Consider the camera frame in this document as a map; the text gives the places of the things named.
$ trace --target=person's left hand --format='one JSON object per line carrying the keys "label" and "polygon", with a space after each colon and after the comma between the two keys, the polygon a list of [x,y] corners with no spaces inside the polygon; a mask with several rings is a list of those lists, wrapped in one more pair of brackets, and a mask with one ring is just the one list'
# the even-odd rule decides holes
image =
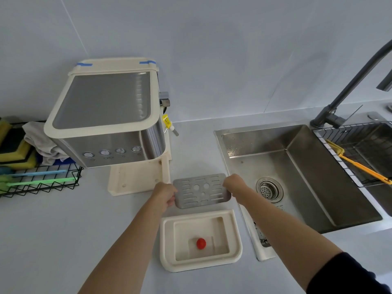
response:
{"label": "person's left hand", "polygon": [[162,212],[165,212],[169,206],[174,204],[174,193],[177,189],[171,183],[159,182],[155,185],[151,199],[162,206]]}

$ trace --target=yellow tag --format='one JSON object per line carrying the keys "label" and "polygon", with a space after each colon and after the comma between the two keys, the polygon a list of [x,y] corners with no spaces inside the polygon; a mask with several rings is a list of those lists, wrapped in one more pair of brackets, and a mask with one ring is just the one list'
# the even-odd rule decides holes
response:
{"label": "yellow tag", "polygon": [[166,125],[166,128],[170,128],[171,127],[171,121],[169,120],[169,116],[167,114],[164,114],[162,116],[162,119],[164,120],[164,123]]}

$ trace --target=drain strainer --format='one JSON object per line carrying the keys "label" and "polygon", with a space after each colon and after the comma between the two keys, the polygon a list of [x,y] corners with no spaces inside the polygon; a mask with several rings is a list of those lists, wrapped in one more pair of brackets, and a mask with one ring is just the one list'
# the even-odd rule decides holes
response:
{"label": "drain strainer", "polygon": [[260,178],[256,183],[256,191],[272,203],[279,202],[283,198],[282,186],[272,178]]}

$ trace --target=faucet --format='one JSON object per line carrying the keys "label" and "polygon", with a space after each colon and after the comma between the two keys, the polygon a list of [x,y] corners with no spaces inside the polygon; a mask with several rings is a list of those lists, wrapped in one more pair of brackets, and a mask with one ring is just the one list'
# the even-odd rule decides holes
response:
{"label": "faucet", "polygon": [[[334,128],[339,128],[346,119],[335,115],[336,108],[340,103],[356,88],[356,86],[373,70],[373,68],[392,51],[392,40],[385,44],[374,56],[363,66],[363,68],[354,76],[349,84],[341,91],[341,93],[322,109],[322,111],[316,116],[315,119],[311,120],[311,126],[315,128],[323,128],[325,123],[332,125]],[[388,92],[392,88],[392,70],[388,75],[381,81],[377,86],[379,90]]]}

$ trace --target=gray wall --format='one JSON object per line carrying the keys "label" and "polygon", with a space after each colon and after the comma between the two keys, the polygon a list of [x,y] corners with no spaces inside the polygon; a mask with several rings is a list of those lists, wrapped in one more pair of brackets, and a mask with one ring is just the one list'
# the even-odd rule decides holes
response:
{"label": "gray wall", "polygon": [[[392,38],[392,0],[2,0],[0,116],[45,119],[73,65],[148,56],[173,121],[321,106]],[[387,57],[346,100],[375,86]]]}

